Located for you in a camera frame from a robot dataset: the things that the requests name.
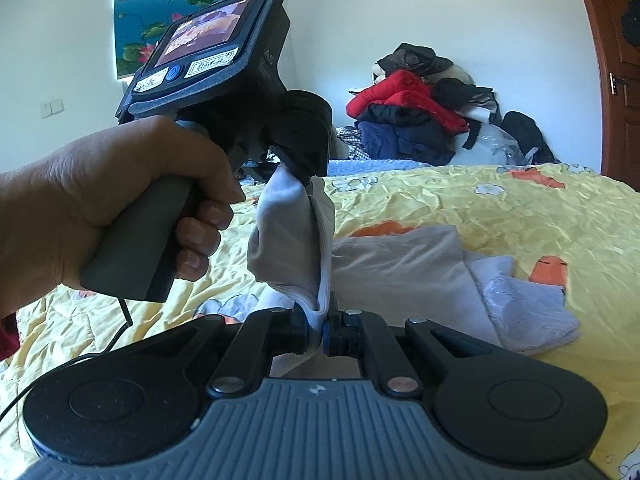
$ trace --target gray ribbed plate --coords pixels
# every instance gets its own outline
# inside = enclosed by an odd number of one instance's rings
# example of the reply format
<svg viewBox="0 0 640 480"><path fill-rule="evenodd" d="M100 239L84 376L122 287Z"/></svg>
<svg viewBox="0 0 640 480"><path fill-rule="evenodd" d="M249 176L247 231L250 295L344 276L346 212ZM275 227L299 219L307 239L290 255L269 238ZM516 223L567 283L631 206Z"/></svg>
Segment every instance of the gray ribbed plate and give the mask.
<svg viewBox="0 0 640 480"><path fill-rule="evenodd" d="M546 471L480 462L452 446L419 404L367 380L265 379L254 394L212 403L183 441L112 467L47 458L23 480L606 480L584 461Z"/></svg>

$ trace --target bed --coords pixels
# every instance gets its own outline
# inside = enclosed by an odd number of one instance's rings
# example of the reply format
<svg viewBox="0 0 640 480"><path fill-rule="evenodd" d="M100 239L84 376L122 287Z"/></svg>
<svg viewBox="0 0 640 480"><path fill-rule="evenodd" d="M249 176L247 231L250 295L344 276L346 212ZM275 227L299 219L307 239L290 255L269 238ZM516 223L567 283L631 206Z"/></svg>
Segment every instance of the bed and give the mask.
<svg viewBox="0 0 640 480"><path fill-rule="evenodd" d="M609 405L593 461L611 478L636 480L640 470L640 196L580 166L547 165L524 179L513 168L447 166L367 171L325 179L336 206L335 237L393 220L407 227L457 226L465 248L512 254L527 279L546 255L567 263L566 304L582 336L542 354L547 363L592 381ZM246 245L261 186L247 200L197 283L176 282L165 305L135 303L135 327L118 344L187 322L205 300L260 294L246 270ZM22 347L0 379L0 406L43 371L82 352L104 348L122 324L115 300L60 286L18 316ZM16 478L36 460L15 410L0 427L0 478Z"/></svg>

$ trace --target black cable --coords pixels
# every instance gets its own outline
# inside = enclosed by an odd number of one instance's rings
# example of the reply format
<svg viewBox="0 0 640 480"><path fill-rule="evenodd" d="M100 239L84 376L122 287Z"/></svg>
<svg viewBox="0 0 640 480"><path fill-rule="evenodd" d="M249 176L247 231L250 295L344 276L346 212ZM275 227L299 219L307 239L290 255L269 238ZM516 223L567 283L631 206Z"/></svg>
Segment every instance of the black cable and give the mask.
<svg viewBox="0 0 640 480"><path fill-rule="evenodd" d="M122 298L118 298L118 303L120 304L120 309L122 310L122 314L124 316L125 323L124 323L123 326L121 326L118 329L118 331L116 332L116 335L113 336L113 338L111 339L111 341L109 342L107 347L104 350L102 350L101 352L91 352L89 354L83 354L83 355L79 355L78 357L74 357L70 361L67 361L66 363L63 363L60 366L57 366L57 367L53 368L53 370L49 370L48 372L43 373L36 380L32 381L23 391L21 391L15 397L14 400L12 400L9 403L9 405L4 410L2 410L2 413L0 413L0 422L2 422L2 420L5 418L6 414L9 413L12 410L12 408L16 404L18 404L18 402L20 402L20 400L26 394L28 394L31 390L33 390L34 386L37 386L38 384L40 384L44 379L49 377L51 374L54 374L55 372L59 372L60 370L63 370L64 368L68 368L69 366L75 365L75 364L77 364L77 363L79 363L81 361L86 361L87 359L92 359L94 357L100 357L102 355L105 355L107 352L111 351L111 349L118 342L118 339L120 339L122 334L124 334L125 330L127 328L129 328L130 326L133 326L133 320L131 319L131 314L129 312L129 309L127 308L127 303Z"/></svg>

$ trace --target wooden door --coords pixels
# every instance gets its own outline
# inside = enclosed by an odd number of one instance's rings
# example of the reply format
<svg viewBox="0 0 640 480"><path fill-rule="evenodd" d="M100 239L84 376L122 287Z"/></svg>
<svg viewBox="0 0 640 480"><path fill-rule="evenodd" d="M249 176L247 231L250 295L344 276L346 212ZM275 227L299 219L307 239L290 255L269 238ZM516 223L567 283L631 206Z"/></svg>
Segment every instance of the wooden door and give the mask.
<svg viewBox="0 0 640 480"><path fill-rule="evenodd" d="M602 174L640 191L640 48L622 36L628 0L584 0L602 85Z"/></svg>

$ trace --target metal screw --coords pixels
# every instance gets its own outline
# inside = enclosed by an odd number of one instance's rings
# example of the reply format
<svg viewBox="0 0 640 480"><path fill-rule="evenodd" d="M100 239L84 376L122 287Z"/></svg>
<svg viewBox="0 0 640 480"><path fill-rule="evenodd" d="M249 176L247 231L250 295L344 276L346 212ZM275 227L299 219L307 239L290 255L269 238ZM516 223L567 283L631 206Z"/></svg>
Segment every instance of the metal screw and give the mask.
<svg viewBox="0 0 640 480"><path fill-rule="evenodd" d="M403 376L389 379L386 385L396 394L410 394L418 388L418 383L415 379Z"/></svg>
<svg viewBox="0 0 640 480"><path fill-rule="evenodd" d="M244 381L240 377L218 377L211 386L220 394L234 394L242 390Z"/></svg>

